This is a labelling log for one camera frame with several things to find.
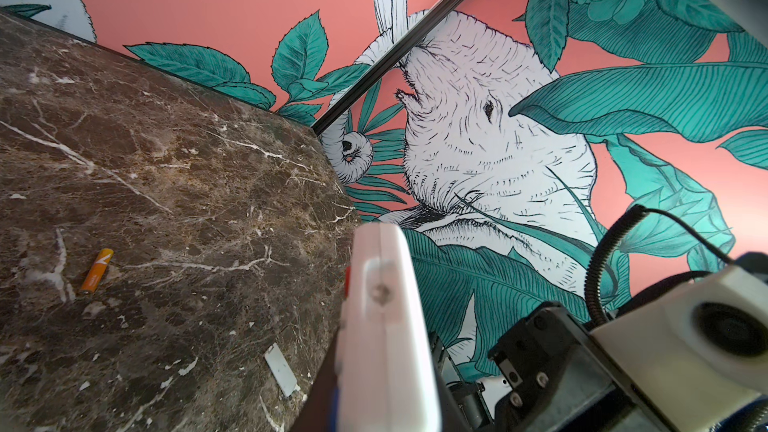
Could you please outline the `orange battery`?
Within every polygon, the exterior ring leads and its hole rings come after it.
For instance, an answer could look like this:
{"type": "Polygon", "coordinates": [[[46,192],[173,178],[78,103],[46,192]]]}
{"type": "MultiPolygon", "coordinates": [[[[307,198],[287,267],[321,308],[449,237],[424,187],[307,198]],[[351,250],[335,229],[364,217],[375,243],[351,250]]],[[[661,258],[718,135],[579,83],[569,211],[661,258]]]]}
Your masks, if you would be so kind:
{"type": "Polygon", "coordinates": [[[113,256],[114,251],[109,248],[104,248],[98,253],[80,287],[82,293],[91,294],[97,290],[113,256]]]}

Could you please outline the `white battery cover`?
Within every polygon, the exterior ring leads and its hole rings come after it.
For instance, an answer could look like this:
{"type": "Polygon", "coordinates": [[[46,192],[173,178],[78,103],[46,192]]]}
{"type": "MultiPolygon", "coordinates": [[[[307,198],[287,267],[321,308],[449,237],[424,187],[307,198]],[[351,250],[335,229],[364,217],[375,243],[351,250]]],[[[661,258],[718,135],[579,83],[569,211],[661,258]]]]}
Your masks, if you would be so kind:
{"type": "Polygon", "coordinates": [[[277,343],[268,347],[264,353],[264,359],[285,397],[290,397],[299,389],[296,375],[277,343]]]}

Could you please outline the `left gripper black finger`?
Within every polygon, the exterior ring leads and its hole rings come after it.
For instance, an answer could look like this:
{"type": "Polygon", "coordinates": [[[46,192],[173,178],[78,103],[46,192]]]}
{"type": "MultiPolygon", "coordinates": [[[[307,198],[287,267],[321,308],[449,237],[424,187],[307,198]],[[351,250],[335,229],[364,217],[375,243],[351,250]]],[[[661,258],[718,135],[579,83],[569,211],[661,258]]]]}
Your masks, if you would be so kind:
{"type": "Polygon", "coordinates": [[[337,417],[337,329],[291,432],[333,432],[337,417]]]}

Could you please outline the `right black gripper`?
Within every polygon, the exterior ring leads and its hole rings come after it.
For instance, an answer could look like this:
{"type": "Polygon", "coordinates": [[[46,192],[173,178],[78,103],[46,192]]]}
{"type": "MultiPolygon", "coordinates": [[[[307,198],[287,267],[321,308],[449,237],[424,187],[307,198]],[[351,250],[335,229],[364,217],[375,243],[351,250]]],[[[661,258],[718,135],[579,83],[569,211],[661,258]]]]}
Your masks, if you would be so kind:
{"type": "Polygon", "coordinates": [[[580,323],[557,302],[518,321],[488,353],[511,391],[497,431],[658,431],[660,421],[580,323]]]}

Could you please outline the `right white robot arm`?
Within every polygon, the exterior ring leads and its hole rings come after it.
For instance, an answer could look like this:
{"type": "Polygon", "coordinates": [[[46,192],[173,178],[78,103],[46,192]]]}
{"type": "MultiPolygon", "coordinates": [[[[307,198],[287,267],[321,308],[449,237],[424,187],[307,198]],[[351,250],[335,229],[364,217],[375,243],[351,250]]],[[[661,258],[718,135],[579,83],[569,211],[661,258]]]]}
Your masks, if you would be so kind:
{"type": "Polygon", "coordinates": [[[560,303],[545,302],[490,349],[497,382],[440,380],[446,431],[666,431],[634,382],[560,303]]]}

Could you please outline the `white remote control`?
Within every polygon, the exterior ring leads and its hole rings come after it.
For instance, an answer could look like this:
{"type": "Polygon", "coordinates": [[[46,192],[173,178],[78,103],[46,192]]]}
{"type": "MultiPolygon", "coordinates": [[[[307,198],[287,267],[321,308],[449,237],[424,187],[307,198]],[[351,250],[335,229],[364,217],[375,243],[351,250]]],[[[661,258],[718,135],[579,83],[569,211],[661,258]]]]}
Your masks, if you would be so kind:
{"type": "Polygon", "coordinates": [[[417,280],[394,224],[371,222],[354,232],[335,373],[334,430],[441,430],[417,280]]]}

